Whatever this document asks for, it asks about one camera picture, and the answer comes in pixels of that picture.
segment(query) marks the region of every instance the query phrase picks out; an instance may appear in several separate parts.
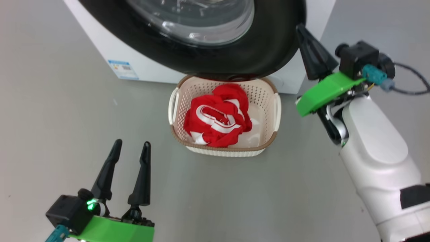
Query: green plastic part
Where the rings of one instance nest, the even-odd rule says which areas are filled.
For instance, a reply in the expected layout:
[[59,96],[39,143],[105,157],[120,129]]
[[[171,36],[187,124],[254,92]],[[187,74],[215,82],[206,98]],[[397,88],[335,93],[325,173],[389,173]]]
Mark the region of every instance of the green plastic part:
[[354,81],[342,72],[333,73],[305,92],[296,108],[299,114],[304,117],[365,80],[362,78]]
[[91,242],[152,242],[154,227],[94,216],[80,235],[69,237]]

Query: white handle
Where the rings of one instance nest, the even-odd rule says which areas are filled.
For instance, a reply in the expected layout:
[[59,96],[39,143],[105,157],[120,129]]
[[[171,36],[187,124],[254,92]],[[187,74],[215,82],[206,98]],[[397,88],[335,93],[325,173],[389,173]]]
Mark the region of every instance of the white handle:
[[172,125],[174,122],[174,118],[176,117],[176,111],[178,110],[178,94],[179,88],[175,88],[170,96],[169,100],[169,125]]
[[275,93],[275,129],[274,131],[277,132],[279,129],[279,125],[281,124],[281,97],[279,96],[279,93]]

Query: gray floor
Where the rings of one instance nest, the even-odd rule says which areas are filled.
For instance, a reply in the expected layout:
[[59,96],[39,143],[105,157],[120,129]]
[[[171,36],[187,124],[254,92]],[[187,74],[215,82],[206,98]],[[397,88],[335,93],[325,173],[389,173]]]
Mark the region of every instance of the gray floor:
[[[339,0],[322,41],[333,51],[364,38],[430,77],[429,5]],[[338,148],[317,117],[299,117],[295,96],[282,96],[279,135],[264,153],[209,157],[171,136],[175,86],[118,80],[61,1],[0,2],[0,56],[2,241],[44,241],[53,229],[44,213],[60,194],[91,188],[117,138],[109,208],[128,209],[149,140],[152,198],[142,211],[156,223],[156,242],[379,241]],[[407,74],[399,85],[421,88]],[[372,96],[430,181],[430,97]]]

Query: round glass door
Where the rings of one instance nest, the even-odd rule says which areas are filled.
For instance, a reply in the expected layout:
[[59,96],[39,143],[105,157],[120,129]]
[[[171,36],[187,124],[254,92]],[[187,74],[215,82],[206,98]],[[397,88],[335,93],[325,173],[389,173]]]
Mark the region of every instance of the round glass door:
[[162,35],[193,45],[234,42],[251,27],[254,0],[127,0]]

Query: laundry basket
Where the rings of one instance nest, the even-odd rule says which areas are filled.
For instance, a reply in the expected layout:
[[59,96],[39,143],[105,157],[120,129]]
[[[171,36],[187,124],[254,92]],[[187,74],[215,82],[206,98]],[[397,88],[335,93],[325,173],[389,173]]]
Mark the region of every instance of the laundry basket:
[[[236,83],[246,92],[249,101],[248,114],[252,130],[239,135],[237,144],[228,148],[197,145],[184,130],[185,114],[191,107],[191,100],[205,94],[212,94],[217,86]],[[281,99],[274,85],[266,78],[241,81],[211,81],[193,76],[184,77],[173,90],[169,101],[169,124],[173,136],[189,150],[215,156],[256,156],[268,147],[276,137],[281,121]]]

